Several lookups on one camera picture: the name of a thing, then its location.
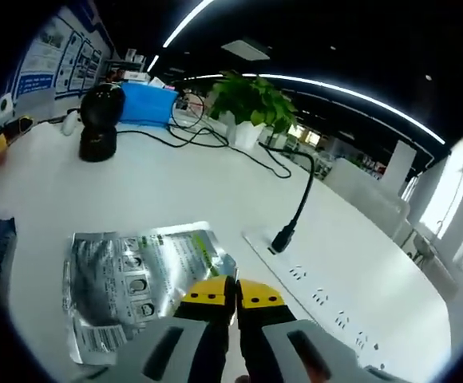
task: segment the office desk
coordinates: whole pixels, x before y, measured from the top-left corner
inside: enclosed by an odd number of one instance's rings
[[[136,134],[118,136],[111,160],[89,164],[77,156],[80,131],[65,137],[59,127],[39,125],[11,146],[0,168],[0,218],[14,216],[18,230],[10,311],[56,379],[66,381],[79,371],[69,359],[61,309],[63,258],[74,232],[206,220],[236,260],[241,278],[272,285],[298,318],[308,318],[241,235],[249,227],[287,224],[307,172],[280,156],[293,173],[280,180],[228,149],[173,149]],[[174,140],[162,129],[150,132]],[[261,148],[253,155],[276,167]],[[326,275],[343,309],[358,312],[370,334],[380,329],[376,342],[387,372],[427,381],[447,360],[448,314],[439,294],[395,243],[317,180],[289,249],[308,270]],[[223,381],[246,372],[236,327],[231,332]],[[368,364],[367,357],[359,362]]]

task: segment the potted plant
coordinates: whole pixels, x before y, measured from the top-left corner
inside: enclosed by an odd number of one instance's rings
[[[224,78],[213,87],[216,101],[210,115],[215,119],[228,115],[225,123],[232,146],[251,150],[266,126],[272,127],[273,134],[280,134],[296,124],[296,109],[290,98],[269,81],[234,72],[222,74]]]

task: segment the silver foil bag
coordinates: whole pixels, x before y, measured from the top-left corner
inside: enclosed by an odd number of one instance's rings
[[[111,365],[149,321],[174,313],[190,287],[236,264],[198,222],[135,235],[77,233],[63,273],[70,357]]]

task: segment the poster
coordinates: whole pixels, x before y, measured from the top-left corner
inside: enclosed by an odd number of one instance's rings
[[[60,18],[49,20],[31,43],[20,68],[14,99],[53,86],[72,29]]]
[[[69,82],[69,90],[81,90],[85,82],[86,71],[93,54],[93,48],[88,41],[84,41],[82,49],[77,56],[75,68],[73,68],[72,77]]]
[[[101,52],[94,50],[89,60],[88,70],[86,70],[85,83],[82,86],[83,89],[90,89],[95,85],[97,81],[98,66],[101,63]]]
[[[73,32],[57,71],[56,94],[68,92],[70,77],[72,76],[73,67],[75,66],[77,54],[81,50],[81,46],[82,36],[77,32]]]

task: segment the blue container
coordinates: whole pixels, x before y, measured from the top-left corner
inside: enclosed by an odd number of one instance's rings
[[[148,126],[165,126],[169,122],[177,92],[132,82],[125,82],[121,88],[125,105],[120,122]]]

